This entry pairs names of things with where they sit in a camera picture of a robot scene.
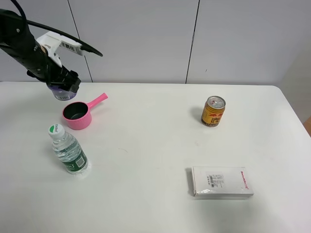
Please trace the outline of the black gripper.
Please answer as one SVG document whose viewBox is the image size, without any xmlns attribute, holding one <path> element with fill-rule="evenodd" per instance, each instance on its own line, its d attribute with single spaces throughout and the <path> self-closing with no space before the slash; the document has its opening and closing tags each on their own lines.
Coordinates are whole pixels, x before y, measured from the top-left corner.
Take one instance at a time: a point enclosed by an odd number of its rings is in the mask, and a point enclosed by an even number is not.
<svg viewBox="0 0 311 233">
<path fill-rule="evenodd" d="M 78 73 L 58 66 L 30 32 L 6 38 L 4 51 L 24 66 L 30 76 L 50 84 L 50 90 L 77 94 L 81 83 Z"/>
</svg>

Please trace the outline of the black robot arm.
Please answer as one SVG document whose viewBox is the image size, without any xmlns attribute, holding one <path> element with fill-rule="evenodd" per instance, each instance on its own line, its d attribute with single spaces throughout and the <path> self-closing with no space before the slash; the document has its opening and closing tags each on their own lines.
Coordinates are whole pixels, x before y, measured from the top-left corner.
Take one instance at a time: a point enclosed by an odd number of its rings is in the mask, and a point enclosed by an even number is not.
<svg viewBox="0 0 311 233">
<path fill-rule="evenodd" d="M 78 74 L 54 61 L 48 50 L 35 40 L 29 26 L 13 11 L 0 11 L 0 49 L 25 67 L 28 76 L 48 87 L 77 93 L 81 83 Z"/>
</svg>

